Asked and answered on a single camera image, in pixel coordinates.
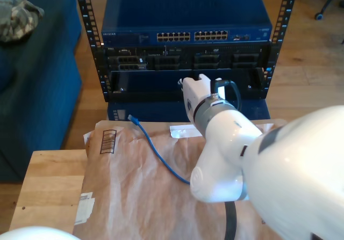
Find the blue cushion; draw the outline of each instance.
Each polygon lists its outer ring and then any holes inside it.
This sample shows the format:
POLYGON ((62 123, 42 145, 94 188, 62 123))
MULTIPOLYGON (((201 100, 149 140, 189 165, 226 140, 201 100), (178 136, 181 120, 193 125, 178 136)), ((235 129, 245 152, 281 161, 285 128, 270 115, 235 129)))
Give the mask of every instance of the blue cushion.
POLYGON ((0 49, 0 92, 8 85, 14 74, 14 68, 10 65, 5 53, 0 49))

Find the barcode label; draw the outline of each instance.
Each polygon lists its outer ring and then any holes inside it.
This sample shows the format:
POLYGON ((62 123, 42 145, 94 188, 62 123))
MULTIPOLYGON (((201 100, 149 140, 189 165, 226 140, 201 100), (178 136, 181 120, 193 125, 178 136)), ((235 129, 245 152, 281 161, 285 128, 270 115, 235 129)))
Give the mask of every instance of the barcode label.
POLYGON ((116 142, 117 130, 103 131, 103 139, 101 146, 101 154, 114 153, 114 145, 116 142))

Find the camouflage fabric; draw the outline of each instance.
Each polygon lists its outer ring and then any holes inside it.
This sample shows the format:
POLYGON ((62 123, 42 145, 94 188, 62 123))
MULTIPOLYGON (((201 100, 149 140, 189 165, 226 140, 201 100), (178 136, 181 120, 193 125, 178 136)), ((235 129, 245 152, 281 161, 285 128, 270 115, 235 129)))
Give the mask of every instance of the camouflage fabric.
POLYGON ((44 10, 27 0, 0 0, 0 41, 21 39, 31 33, 44 10))

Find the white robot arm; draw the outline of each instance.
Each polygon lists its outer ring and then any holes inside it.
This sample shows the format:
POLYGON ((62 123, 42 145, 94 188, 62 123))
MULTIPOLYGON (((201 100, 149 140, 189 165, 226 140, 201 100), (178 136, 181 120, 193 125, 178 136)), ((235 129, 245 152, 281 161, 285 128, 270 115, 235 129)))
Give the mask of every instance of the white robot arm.
POLYGON ((190 179, 195 198, 249 198, 284 239, 344 239, 344 106, 262 135, 214 84, 201 90, 206 83, 182 82, 188 117, 206 138, 190 179))

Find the blue network switch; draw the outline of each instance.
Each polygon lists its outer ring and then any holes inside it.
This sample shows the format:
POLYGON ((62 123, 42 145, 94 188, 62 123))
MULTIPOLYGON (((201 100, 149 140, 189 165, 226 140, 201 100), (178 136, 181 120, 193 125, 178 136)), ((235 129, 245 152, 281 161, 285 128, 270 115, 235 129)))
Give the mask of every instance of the blue network switch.
POLYGON ((269 41, 262 0, 107 0, 105 47, 269 41))

